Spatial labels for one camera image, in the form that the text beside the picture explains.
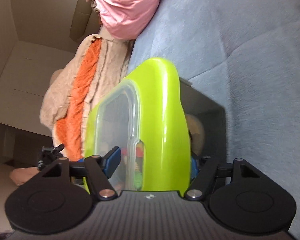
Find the lime green box lid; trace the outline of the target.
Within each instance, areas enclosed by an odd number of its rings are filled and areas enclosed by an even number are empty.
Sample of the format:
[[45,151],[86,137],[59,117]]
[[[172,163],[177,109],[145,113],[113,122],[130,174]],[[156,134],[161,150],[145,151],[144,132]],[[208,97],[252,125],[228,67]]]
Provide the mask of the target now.
[[[85,157],[103,156],[112,148],[132,151],[144,144],[141,191],[178,191],[190,184],[191,150],[180,81],[171,61],[147,59],[116,85],[89,113]],[[110,178],[115,190],[125,187],[122,161]]]

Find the crochet doll with red hat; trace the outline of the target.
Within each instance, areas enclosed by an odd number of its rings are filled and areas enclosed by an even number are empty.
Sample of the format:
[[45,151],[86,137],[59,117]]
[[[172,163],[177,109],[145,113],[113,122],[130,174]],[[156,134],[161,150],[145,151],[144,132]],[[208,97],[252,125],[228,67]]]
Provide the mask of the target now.
[[122,161],[125,168],[125,187],[127,190],[141,191],[143,180],[144,144],[139,140],[132,151],[124,148]]

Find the dark transparent storage box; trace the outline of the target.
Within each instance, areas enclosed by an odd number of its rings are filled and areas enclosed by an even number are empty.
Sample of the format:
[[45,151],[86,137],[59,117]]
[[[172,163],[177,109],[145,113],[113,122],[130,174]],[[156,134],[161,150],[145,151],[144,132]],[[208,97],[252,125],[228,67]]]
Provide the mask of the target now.
[[196,116],[205,129],[202,155],[225,156],[226,127],[222,106],[180,81],[180,99],[185,114]]

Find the beige and orange towel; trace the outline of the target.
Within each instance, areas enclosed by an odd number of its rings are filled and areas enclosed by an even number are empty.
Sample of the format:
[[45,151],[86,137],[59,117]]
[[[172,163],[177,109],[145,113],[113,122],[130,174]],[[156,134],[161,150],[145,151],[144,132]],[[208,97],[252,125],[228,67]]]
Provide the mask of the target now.
[[84,157],[89,113],[126,76],[133,43],[107,32],[89,35],[51,76],[39,120],[51,131],[54,146],[64,145],[61,153],[70,161]]

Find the grey-blue plush blanket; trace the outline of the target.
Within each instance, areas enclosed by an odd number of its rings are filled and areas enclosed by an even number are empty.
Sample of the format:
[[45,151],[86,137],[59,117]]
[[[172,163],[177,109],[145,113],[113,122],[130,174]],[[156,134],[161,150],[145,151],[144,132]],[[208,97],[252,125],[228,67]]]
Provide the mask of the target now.
[[293,195],[300,239],[300,0],[161,0],[129,70],[150,57],[225,108],[228,159]]

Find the cardboard box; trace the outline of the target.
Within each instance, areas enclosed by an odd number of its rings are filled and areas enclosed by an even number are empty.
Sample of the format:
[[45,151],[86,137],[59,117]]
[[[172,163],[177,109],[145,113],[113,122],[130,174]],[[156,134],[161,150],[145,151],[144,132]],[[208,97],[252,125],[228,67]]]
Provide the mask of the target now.
[[11,231],[4,203],[10,172],[32,167],[50,131],[39,112],[50,79],[98,21],[85,0],[0,0],[0,239]]

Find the pink crumpled cloth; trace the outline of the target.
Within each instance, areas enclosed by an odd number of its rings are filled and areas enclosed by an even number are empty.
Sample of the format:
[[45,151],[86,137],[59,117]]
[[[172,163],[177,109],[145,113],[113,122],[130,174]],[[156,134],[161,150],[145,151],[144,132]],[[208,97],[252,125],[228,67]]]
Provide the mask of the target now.
[[154,16],[160,0],[86,0],[102,25],[119,40],[136,39]]

